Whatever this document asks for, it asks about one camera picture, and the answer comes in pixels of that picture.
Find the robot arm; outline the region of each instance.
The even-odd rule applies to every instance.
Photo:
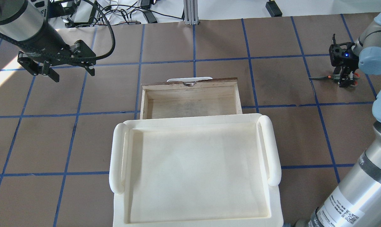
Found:
[[[329,48],[330,61],[335,66],[334,74],[340,72],[339,86],[347,87],[355,83],[352,74],[356,69],[366,74],[381,75],[381,13],[360,35],[356,43],[333,44]],[[373,104],[374,117],[381,122],[381,91]]]
[[[364,73],[381,75],[381,13],[358,38],[353,53],[359,56],[358,66]],[[381,122],[381,91],[373,104],[372,113]]]
[[[353,53],[364,73],[381,75],[381,13],[358,38]]]
[[[80,66],[90,75],[95,75],[96,60],[111,55],[115,47],[112,28],[108,21],[106,23],[111,33],[112,48],[107,54],[96,57],[82,40],[72,46],[67,45],[28,0],[0,0],[0,38],[21,48],[17,61],[24,69],[34,76],[49,76],[55,82],[59,81],[59,75],[51,66]]]

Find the white tray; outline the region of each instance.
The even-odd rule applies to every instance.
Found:
[[[114,131],[114,227],[281,227],[267,116],[129,120]]]

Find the wooden drawer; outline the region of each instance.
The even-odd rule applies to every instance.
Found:
[[[140,119],[242,114],[237,78],[143,85]]]

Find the cable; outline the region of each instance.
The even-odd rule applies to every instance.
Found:
[[[141,24],[140,21],[128,21],[128,22],[121,22],[117,24],[113,24],[111,26],[116,26],[116,25],[122,25],[122,24]],[[77,25],[76,27],[86,27],[86,26],[107,26],[106,24],[83,24],[83,25]]]
[[[62,55],[56,55],[56,54],[53,54],[53,53],[49,53],[49,52],[45,52],[45,51],[42,51],[40,49],[37,49],[37,48],[34,48],[34,47],[31,47],[31,46],[28,46],[28,45],[25,45],[23,43],[21,43],[20,41],[17,41],[9,36],[6,36],[4,35],[3,33],[0,33],[0,38],[1,39],[4,39],[6,40],[7,42],[13,44],[13,45],[16,45],[22,49],[25,49],[25,50],[28,50],[29,52],[36,52],[36,53],[40,53],[41,55],[45,56],[45,57],[48,57],[48,58],[51,58],[51,59],[60,59],[60,60],[65,60],[65,61],[68,61],[68,62],[75,62],[75,63],[81,63],[81,62],[88,62],[88,61],[96,61],[96,60],[100,60],[100,59],[104,59],[108,56],[110,56],[112,54],[112,52],[114,51],[115,49],[115,35],[114,35],[114,31],[112,30],[112,27],[111,27],[111,24],[110,22],[107,20],[107,17],[105,16],[105,14],[101,11],[101,9],[96,6],[94,3],[92,3],[91,1],[89,0],[82,0],[88,4],[90,4],[91,6],[93,6],[100,14],[101,16],[105,19],[105,23],[106,23],[106,26],[108,26],[108,30],[110,31],[111,33],[111,39],[112,39],[112,46],[111,46],[111,49],[104,55],[101,55],[101,56],[95,56],[95,57],[68,57],[68,56],[62,56]]]
[[[129,9],[131,9],[131,8],[136,7],[136,6],[134,6],[136,3],[137,3],[137,1],[136,1],[135,3],[133,3],[131,6],[128,6],[128,8],[127,8],[126,10],[129,10]],[[101,9],[101,11],[104,12],[104,10],[107,9],[107,8],[109,8],[109,10],[107,10],[107,11],[105,12],[105,16],[106,16],[106,15],[109,15],[109,14],[111,14],[111,13],[113,13],[113,14],[116,15],[116,16],[121,16],[121,17],[125,20],[125,22],[126,22],[127,24],[130,24],[130,23],[132,23],[132,22],[134,22],[134,21],[127,21],[126,18],[127,18],[127,19],[129,19],[129,18],[131,19],[131,18],[132,18],[132,17],[131,17],[131,16],[132,16],[132,13],[134,13],[136,10],[137,10],[137,11],[141,11],[141,10],[139,10],[139,9],[133,9],[133,10],[131,10],[131,11],[128,13],[128,12],[126,12],[125,9],[119,9],[119,5],[107,5],[107,6],[103,7],[103,8]],[[95,25],[98,25],[98,22],[99,22],[100,20],[102,20],[102,21],[104,22],[104,19],[103,19],[102,17],[97,17],[97,18],[94,19],[94,22],[93,22],[93,23],[91,23],[91,24],[85,24],[85,25],[79,25],[79,26],[77,26],[77,27],[95,26]]]
[[[142,12],[142,13],[144,14],[144,11],[143,11],[143,10],[141,10],[141,9],[134,9],[134,10],[132,10],[132,11],[129,13],[129,17],[132,18],[132,13],[134,13],[134,12],[136,12],[136,11],[140,11],[140,12]]]
[[[135,3],[133,3],[133,5],[131,5],[129,8],[127,8],[126,10],[129,10],[130,8],[132,8],[135,4],[137,3],[137,1],[135,2]],[[114,1],[114,0],[110,0],[110,4],[109,5],[107,5],[106,7],[112,7],[112,6],[116,6],[116,9],[114,9],[114,10],[120,10],[119,9],[119,2],[118,1]]]
[[[135,9],[143,9],[142,7],[130,6],[130,5],[123,5],[123,4],[118,4],[118,6],[126,6],[126,7],[130,7],[130,8],[135,8]],[[156,12],[156,11],[151,10],[151,9],[143,9],[143,10],[145,10],[145,11],[150,11],[150,12],[153,12],[153,13],[156,13],[156,14],[160,14],[160,15],[165,16],[165,17],[172,17],[172,18],[175,18],[175,19],[183,20],[183,19],[180,18],[180,17],[175,17],[175,16],[166,15],[166,14],[159,13],[159,12]]]

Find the black cable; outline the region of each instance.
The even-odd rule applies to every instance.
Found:
[[[122,25],[122,24],[141,24],[140,21],[128,21],[128,22],[121,22],[117,24],[113,24],[111,26],[116,26],[116,25]],[[106,24],[82,24],[82,25],[77,25],[76,27],[87,27],[87,26],[107,26]]]
[[[130,5],[122,5],[122,4],[110,5],[110,6],[126,6],[126,7],[130,7],[130,8],[135,8],[135,9],[143,9],[142,7],[130,6]],[[166,15],[166,14],[159,13],[159,12],[156,12],[156,11],[151,10],[151,9],[143,9],[143,10],[145,10],[145,11],[150,11],[150,12],[153,12],[153,13],[156,13],[156,14],[160,14],[160,15],[165,16],[165,17],[172,17],[172,18],[175,18],[175,19],[182,20],[182,18],[180,18],[180,17],[175,17],[175,16]]]
[[[126,10],[129,10],[130,8],[134,7],[134,5],[136,5],[138,1],[136,1],[135,3],[133,3],[133,5],[131,5],[129,8],[127,8]]]
[[[136,11],[140,11],[140,12],[142,12],[142,13],[144,14],[144,11],[143,11],[143,10],[141,10],[141,9],[134,9],[134,10],[132,10],[132,11],[130,12],[129,17],[132,18],[132,13],[134,13],[134,12],[136,12]]]
[[[53,53],[45,52],[45,51],[42,51],[40,49],[37,49],[37,48],[31,47],[31,46],[25,45],[25,44],[21,43],[20,41],[17,41],[17,40],[15,40],[15,39],[13,39],[13,38],[11,38],[9,36],[4,35],[3,33],[0,33],[0,38],[6,40],[7,42],[9,42],[9,43],[11,43],[13,45],[16,45],[16,46],[20,47],[21,49],[28,50],[29,52],[39,53],[39,54],[41,54],[41,55],[43,55],[45,57],[51,58],[51,59],[60,59],[60,60],[64,60],[64,61],[68,61],[68,62],[75,62],[75,63],[88,62],[88,61],[96,61],[96,60],[104,59],[104,58],[110,56],[112,54],[112,52],[114,51],[114,49],[115,49],[115,35],[114,35],[114,31],[112,30],[111,24],[108,21],[107,17],[105,16],[105,14],[101,11],[101,9],[98,6],[96,6],[94,3],[92,3],[89,0],[82,0],[82,1],[90,4],[98,12],[100,12],[101,16],[105,19],[105,23],[106,23],[106,26],[108,26],[108,30],[111,33],[112,46],[111,46],[111,49],[106,54],[104,54],[104,55],[95,56],[95,57],[68,57],[68,56],[56,55],[56,54],[53,54]]]

